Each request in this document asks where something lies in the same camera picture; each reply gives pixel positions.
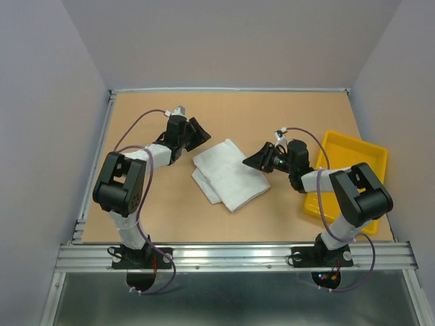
tan tabletop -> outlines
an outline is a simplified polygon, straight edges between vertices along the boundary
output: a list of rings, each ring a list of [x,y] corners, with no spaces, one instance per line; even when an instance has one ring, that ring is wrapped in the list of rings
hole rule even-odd
[[[103,150],[107,152],[136,118],[150,109],[172,111],[186,108],[211,135],[211,140],[190,153],[184,151],[172,166],[159,168],[141,212],[146,232],[156,242],[278,242],[314,241],[324,230],[320,219],[303,212],[304,194],[295,192],[288,176],[279,171],[266,175],[271,188],[240,210],[230,213],[222,204],[211,205],[191,174],[192,157],[231,139],[250,156],[266,141],[275,142],[273,133],[284,126],[310,130],[320,140],[325,131],[335,130],[360,138],[351,106],[343,93],[234,92],[234,93],[142,93],[119,94],[111,117]],[[120,147],[147,145],[165,130],[167,119],[161,113],[145,116]],[[315,164],[317,144],[301,132],[288,132],[288,138],[303,140]],[[379,221],[374,240],[392,240],[386,218]],[[91,202],[83,242],[119,242],[109,215]]]

gray wall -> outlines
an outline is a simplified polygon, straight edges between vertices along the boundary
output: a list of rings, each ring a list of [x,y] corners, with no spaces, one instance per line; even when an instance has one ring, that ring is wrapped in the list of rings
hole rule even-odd
[[[107,100],[60,0],[0,10],[0,319],[38,325]]]
[[[404,0],[351,91],[362,136],[386,146],[389,220],[435,311],[435,1]]]
[[[400,0],[63,2],[110,88],[336,88]]]

yellow container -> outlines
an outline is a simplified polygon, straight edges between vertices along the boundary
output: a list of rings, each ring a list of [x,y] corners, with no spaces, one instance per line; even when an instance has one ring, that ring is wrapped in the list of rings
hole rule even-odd
[[[375,172],[379,180],[384,182],[387,169],[388,150],[384,147],[367,143],[335,131],[327,131],[322,144],[328,154],[331,168],[345,168],[358,163],[367,163]],[[326,159],[320,151],[316,169],[326,168]],[[324,206],[326,221],[332,223],[340,215],[340,207],[334,193],[323,193],[321,203]],[[307,194],[304,203],[306,213],[320,217],[317,194]],[[376,234],[379,221],[367,225],[362,231],[367,234]]]

folded towel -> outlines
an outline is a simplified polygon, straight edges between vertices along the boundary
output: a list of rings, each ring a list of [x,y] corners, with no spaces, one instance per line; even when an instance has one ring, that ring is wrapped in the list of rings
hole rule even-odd
[[[242,163],[245,158],[230,139],[193,158],[199,172],[195,171],[192,177],[212,204],[217,199],[207,186],[214,190],[230,212],[243,207],[271,187],[263,173]]]

